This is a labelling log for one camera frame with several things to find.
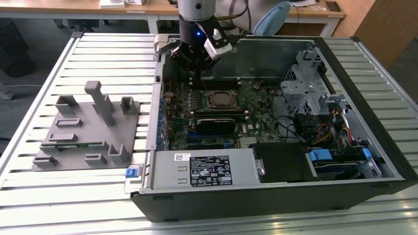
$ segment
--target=floor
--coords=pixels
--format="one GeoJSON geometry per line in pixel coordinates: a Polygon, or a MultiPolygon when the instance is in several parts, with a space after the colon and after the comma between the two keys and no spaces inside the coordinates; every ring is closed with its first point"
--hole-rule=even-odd
{"type": "MultiPolygon", "coordinates": [[[[20,33],[29,46],[28,54],[35,62],[35,71],[20,78],[11,78],[0,71],[0,80],[5,85],[42,85],[68,42],[72,29],[58,28],[54,20],[13,19],[20,33]]],[[[111,25],[95,29],[96,32],[148,33],[146,21],[110,21],[111,25]]],[[[170,28],[162,28],[162,33],[176,33],[170,28]]],[[[418,100],[418,40],[414,40],[397,59],[389,72],[405,88],[414,100],[418,100]]],[[[24,118],[40,87],[11,87],[15,98],[0,100],[0,137],[11,138],[24,118]]],[[[0,141],[0,153],[7,142],[0,141]]]]}

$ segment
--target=white cable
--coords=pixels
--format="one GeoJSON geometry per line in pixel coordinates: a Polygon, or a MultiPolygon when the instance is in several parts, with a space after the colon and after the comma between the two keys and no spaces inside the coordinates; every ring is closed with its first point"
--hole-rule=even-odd
{"type": "Polygon", "coordinates": [[[42,85],[12,85],[5,87],[42,87],[42,85]]]}

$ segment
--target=gray plastic stand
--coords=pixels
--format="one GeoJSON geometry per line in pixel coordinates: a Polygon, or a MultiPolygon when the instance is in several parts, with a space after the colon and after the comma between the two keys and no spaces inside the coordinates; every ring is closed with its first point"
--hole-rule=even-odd
{"type": "Polygon", "coordinates": [[[131,164],[140,104],[132,97],[111,102],[100,87],[98,81],[88,81],[84,87],[94,103],[78,103],[71,95],[59,97],[59,113],[32,170],[124,168],[131,164]]]}

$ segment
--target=blue latch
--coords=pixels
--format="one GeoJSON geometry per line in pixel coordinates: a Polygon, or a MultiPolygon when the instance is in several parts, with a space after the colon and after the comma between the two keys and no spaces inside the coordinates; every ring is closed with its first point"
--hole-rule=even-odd
{"type": "Polygon", "coordinates": [[[363,154],[365,154],[366,158],[367,158],[367,159],[371,158],[371,153],[370,153],[369,148],[363,148],[362,151],[363,151],[363,154]]]}
{"type": "Polygon", "coordinates": [[[309,152],[309,157],[311,158],[311,161],[333,160],[331,153],[327,149],[314,149],[309,152]]]}
{"type": "Polygon", "coordinates": [[[136,178],[139,177],[139,169],[138,168],[128,168],[124,172],[126,178],[136,178]]]}

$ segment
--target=barcode sticker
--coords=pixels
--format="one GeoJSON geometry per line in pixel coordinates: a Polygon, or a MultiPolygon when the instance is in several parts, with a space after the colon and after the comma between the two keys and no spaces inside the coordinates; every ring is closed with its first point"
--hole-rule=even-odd
{"type": "Polygon", "coordinates": [[[175,161],[188,161],[190,153],[175,153],[175,161]]]}

